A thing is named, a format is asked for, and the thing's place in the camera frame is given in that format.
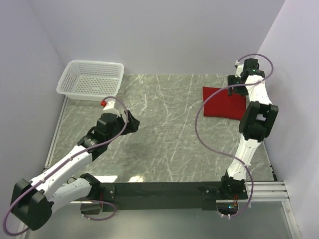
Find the white plastic basket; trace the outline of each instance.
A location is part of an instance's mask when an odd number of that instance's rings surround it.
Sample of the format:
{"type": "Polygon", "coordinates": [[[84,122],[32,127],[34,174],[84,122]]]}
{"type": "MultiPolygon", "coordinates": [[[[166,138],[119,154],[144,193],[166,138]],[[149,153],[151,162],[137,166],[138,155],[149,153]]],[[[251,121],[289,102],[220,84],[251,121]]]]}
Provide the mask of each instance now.
{"type": "Polygon", "coordinates": [[[100,101],[116,96],[124,73],[121,63],[70,61],[63,71],[56,91],[71,99],[100,101]]]}

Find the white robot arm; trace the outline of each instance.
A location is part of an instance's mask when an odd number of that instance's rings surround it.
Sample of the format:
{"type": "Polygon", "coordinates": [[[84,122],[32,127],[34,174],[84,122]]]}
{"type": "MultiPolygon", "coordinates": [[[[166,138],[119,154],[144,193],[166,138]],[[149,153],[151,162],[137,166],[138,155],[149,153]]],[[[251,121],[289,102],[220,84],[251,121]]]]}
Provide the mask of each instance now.
{"type": "MultiPolygon", "coordinates": [[[[76,146],[59,162],[29,182],[21,179],[13,189],[11,204],[26,190],[35,187],[26,194],[12,209],[12,213],[24,222],[31,230],[42,227],[52,213],[80,199],[96,199],[100,197],[100,182],[92,175],[81,175],[71,184],[63,185],[67,180],[84,166],[93,162],[107,150],[108,144],[91,149],[91,146],[106,142],[118,135],[124,127],[124,120],[114,101],[101,102],[104,114],[98,119],[96,126],[82,137],[76,146]]],[[[128,111],[128,124],[121,135],[138,130],[140,122],[128,111]]]]}
{"type": "MultiPolygon", "coordinates": [[[[273,126],[278,113],[278,107],[274,106],[269,100],[265,81],[265,74],[259,70],[259,64],[256,59],[247,59],[244,64],[236,62],[237,67],[235,76],[228,77],[228,84],[253,84],[262,81],[256,85],[246,87],[236,87],[229,90],[229,94],[236,92],[241,95],[248,95],[250,104],[239,125],[240,142],[235,156],[240,158],[246,165],[254,156],[254,153],[261,142],[266,138],[273,126]]],[[[234,159],[227,169],[226,176],[237,181],[246,180],[245,167],[234,159]]]]}

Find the lavender wall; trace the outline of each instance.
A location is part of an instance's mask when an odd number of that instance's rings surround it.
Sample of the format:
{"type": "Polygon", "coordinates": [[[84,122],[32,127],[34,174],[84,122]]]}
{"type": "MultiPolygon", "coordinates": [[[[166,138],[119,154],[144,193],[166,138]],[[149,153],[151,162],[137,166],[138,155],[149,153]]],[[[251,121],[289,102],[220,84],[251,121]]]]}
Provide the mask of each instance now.
{"type": "Polygon", "coordinates": [[[29,0],[62,62],[126,73],[232,73],[258,51],[284,0],[29,0]]]}
{"type": "Polygon", "coordinates": [[[319,1],[287,0],[259,52],[275,65],[267,83],[279,115],[266,147],[285,181],[303,238],[318,238],[319,1]]]}
{"type": "MultiPolygon", "coordinates": [[[[43,170],[63,97],[63,65],[25,0],[0,1],[0,217],[21,178],[43,170]]],[[[18,220],[9,228],[16,232],[18,220]]],[[[6,238],[0,230],[0,238],[6,238]]]]}

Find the small red object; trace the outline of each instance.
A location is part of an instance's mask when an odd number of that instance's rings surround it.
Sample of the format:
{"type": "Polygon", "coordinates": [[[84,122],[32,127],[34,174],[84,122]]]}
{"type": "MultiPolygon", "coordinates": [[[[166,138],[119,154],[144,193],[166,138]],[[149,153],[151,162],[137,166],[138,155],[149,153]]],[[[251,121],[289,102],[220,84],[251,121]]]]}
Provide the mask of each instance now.
{"type": "Polygon", "coordinates": [[[106,101],[101,101],[101,106],[105,107],[105,106],[106,106],[106,104],[107,104],[107,102],[106,102],[106,101]]]}
{"type": "MultiPolygon", "coordinates": [[[[205,101],[219,88],[203,87],[203,100],[205,101]]],[[[246,111],[246,97],[233,93],[228,95],[227,90],[219,92],[204,105],[204,116],[223,117],[241,120],[246,111]]]]}

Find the red cloth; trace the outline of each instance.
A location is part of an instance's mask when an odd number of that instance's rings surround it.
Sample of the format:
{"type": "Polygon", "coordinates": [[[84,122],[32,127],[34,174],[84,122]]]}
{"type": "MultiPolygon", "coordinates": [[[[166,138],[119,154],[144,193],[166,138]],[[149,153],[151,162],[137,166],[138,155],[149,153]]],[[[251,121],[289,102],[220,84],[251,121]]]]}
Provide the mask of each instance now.
{"type": "MultiPolygon", "coordinates": [[[[205,101],[211,94],[219,88],[203,87],[203,100],[205,101]]],[[[219,92],[204,105],[204,116],[223,117],[241,120],[246,111],[246,97],[233,93],[228,95],[227,90],[219,92]]]]}

